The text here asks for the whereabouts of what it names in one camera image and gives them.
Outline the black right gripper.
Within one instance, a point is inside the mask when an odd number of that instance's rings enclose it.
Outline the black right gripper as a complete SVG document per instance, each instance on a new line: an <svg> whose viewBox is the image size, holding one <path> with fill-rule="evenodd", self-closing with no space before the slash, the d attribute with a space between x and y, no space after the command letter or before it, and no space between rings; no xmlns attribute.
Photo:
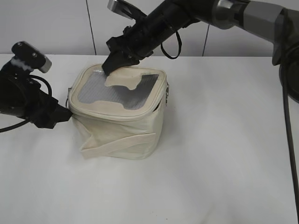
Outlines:
<svg viewBox="0 0 299 224"><path fill-rule="evenodd" d="M121 36L107 41L110 54L102 64L105 75L109 76L122 67L138 65L158 46L167 58L176 59L178 56L171 56L165 51L163 42L177 33L178 20L174 12L155 10L139 17L133 26L124 28Z"/></svg>

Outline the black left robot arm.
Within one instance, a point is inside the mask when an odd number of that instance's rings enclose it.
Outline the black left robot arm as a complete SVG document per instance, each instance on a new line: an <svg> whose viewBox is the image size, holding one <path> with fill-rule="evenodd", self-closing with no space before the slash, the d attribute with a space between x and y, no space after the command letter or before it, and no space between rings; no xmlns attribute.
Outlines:
<svg viewBox="0 0 299 224"><path fill-rule="evenodd" d="M22 119L20 123L0 129L8 132L28 123L37 128L53 129L67 122L72 112L52 96L52 87L44 78L22 71L10 62L0 70L0 113Z"/></svg>

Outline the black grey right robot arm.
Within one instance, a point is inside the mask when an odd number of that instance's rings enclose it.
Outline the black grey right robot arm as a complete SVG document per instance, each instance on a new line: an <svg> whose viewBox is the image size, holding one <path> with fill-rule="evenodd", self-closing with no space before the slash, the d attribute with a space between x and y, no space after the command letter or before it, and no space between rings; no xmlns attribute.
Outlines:
<svg viewBox="0 0 299 224"><path fill-rule="evenodd" d="M109 56L102 68L106 74L133 66L151 56L181 28L205 22L220 29L239 27L273 44L272 64L285 72L288 95L299 99L299 13L280 5L254 0L165 0L151 13L124 0L111 0L110 11L135 20L121 36L107 41Z"/></svg>

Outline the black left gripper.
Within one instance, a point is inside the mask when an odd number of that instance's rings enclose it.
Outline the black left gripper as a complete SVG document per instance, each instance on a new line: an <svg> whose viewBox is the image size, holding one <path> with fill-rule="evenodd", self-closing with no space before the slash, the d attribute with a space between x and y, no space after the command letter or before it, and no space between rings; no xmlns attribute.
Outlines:
<svg viewBox="0 0 299 224"><path fill-rule="evenodd" d="M24 112L19 118L22 122L15 124L14 129L27 123L32 123L38 128L53 129L58 122L67 122L72 116L72 112L58 104L58 100L52 96L51 85L45 80L43 82L48 92L40 90L41 85L35 79L28 79L24 82L25 106Z"/></svg>

